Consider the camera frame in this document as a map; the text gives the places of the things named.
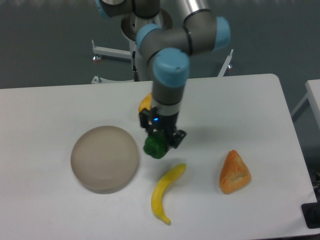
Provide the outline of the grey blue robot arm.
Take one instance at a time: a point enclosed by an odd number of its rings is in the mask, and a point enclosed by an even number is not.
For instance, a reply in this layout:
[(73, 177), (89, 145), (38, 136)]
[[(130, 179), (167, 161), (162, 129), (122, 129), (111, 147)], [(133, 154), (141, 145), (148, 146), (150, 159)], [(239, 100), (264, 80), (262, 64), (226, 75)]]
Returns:
[(190, 72), (190, 57), (226, 47), (231, 29), (225, 17), (215, 16), (205, 0), (178, 1), (183, 25), (165, 28), (158, 0), (98, 0), (104, 18), (125, 16), (132, 40), (140, 54), (145, 76), (152, 81), (151, 103), (139, 111), (140, 125), (147, 132), (146, 154), (161, 158), (177, 148), (186, 132), (176, 123)]

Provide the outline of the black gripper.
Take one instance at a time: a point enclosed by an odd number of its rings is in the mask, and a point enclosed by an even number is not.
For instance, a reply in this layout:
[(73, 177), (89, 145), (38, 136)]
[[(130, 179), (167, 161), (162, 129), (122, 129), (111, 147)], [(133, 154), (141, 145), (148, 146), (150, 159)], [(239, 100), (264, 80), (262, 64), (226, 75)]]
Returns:
[(177, 149), (187, 133), (184, 130), (177, 130), (176, 123), (178, 112), (171, 115), (163, 115), (158, 107), (154, 106), (150, 110), (142, 110), (138, 116), (140, 126), (145, 129), (148, 136), (152, 136), (157, 131), (164, 131), (169, 134), (168, 148)]

